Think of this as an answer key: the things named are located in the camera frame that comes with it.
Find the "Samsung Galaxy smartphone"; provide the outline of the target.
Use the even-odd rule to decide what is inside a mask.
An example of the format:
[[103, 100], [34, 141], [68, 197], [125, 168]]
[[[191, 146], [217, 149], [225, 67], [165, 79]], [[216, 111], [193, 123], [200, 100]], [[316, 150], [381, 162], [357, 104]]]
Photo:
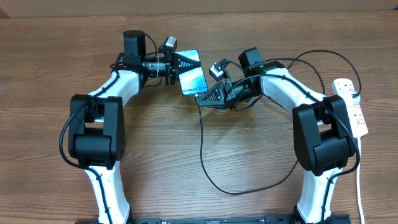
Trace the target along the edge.
[[203, 67], [190, 70], [183, 74], [177, 75], [180, 82], [180, 89], [183, 96], [198, 95], [208, 91]]

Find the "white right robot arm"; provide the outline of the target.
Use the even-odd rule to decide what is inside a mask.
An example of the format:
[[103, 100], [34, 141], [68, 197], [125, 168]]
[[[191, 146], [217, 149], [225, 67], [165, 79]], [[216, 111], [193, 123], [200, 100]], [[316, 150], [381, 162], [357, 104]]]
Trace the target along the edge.
[[294, 151], [305, 171], [302, 194], [293, 214], [267, 215], [265, 222], [280, 218], [285, 223], [350, 223], [349, 215], [330, 210], [337, 177], [354, 171], [344, 170], [348, 159], [356, 158], [355, 167], [361, 160], [346, 100], [309, 89], [278, 60], [263, 60], [256, 47], [245, 50], [238, 60], [243, 79], [232, 82], [227, 60], [220, 60], [210, 68], [216, 84], [195, 101], [199, 108], [225, 110], [266, 96], [291, 114]]

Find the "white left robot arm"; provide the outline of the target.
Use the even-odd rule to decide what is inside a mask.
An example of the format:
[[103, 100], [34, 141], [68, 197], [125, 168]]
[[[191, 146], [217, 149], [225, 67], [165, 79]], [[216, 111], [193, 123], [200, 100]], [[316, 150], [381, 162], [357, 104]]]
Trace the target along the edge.
[[198, 50], [177, 50], [177, 38], [147, 52], [149, 35], [142, 30], [123, 33], [124, 50], [111, 64], [111, 76], [100, 88], [70, 100], [70, 117], [59, 143], [68, 138], [74, 167], [83, 169], [91, 181], [98, 205], [95, 223], [133, 223], [132, 207], [123, 190], [121, 160], [126, 148], [124, 106], [146, 85], [159, 78], [166, 85], [179, 82], [182, 95], [207, 91]]

